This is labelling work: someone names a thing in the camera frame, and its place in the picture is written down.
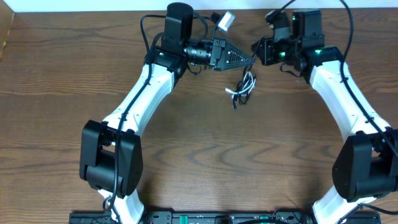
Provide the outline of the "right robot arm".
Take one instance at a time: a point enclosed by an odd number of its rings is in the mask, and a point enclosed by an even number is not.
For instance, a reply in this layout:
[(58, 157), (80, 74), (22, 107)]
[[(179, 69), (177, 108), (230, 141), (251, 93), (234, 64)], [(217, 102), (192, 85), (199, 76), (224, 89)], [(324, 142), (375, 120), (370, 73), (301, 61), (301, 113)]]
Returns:
[(325, 45), (322, 14), (299, 9), (266, 16), (273, 35), (253, 44), (263, 65), (291, 65), (321, 96), (344, 144), (332, 167), (333, 186), (311, 207), (304, 223), (348, 223), (359, 208), (397, 190), (397, 130), (382, 119), (350, 75), (345, 54)]

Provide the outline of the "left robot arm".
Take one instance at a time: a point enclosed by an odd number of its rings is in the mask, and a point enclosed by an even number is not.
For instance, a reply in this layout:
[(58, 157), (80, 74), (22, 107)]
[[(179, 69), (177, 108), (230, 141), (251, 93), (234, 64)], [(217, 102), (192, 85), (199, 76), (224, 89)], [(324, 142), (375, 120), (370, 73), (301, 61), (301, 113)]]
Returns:
[(103, 209), (116, 223), (138, 223), (144, 214), (137, 186), (142, 176), (141, 136), (160, 102), (192, 66), (224, 71), (247, 67), (254, 58), (213, 30), (192, 37), (200, 15), (182, 2), (167, 6), (164, 31), (147, 50), (138, 81), (122, 103), (104, 120), (88, 121), (82, 131), (81, 179), (104, 198)]

